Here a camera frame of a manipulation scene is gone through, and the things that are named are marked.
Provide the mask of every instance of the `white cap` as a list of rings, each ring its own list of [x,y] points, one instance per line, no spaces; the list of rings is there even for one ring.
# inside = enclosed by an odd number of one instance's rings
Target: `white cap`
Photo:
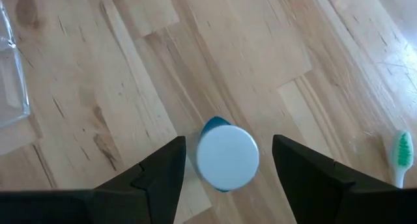
[[[197,166],[215,188],[230,191],[247,184],[256,174],[259,151],[253,137],[237,126],[217,126],[200,139]]]

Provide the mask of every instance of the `light wood surface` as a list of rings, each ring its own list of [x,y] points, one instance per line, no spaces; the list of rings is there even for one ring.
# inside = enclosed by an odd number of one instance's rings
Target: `light wood surface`
[[[0,130],[22,146],[0,157],[1,189],[93,188],[185,135],[176,223],[295,223],[274,134],[389,183],[391,136],[417,134],[416,0],[3,1],[33,114]],[[230,193],[193,166],[214,115],[259,145]]]

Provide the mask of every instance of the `toothbrush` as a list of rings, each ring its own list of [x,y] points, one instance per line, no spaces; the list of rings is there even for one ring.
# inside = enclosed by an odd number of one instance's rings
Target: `toothbrush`
[[[391,166],[394,170],[395,186],[403,188],[404,175],[414,161],[414,149],[412,147],[411,134],[405,130],[399,130],[392,142]]]

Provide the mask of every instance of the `green bristles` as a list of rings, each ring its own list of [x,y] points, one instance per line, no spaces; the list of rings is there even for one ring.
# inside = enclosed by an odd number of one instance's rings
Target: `green bristles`
[[[407,134],[403,133],[399,140],[398,165],[402,167],[410,166],[411,156],[410,145],[407,142]]]

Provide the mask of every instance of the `glass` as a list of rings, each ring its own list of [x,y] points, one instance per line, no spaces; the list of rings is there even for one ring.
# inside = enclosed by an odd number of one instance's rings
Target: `glass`
[[[19,51],[0,1],[0,128],[30,114]]]

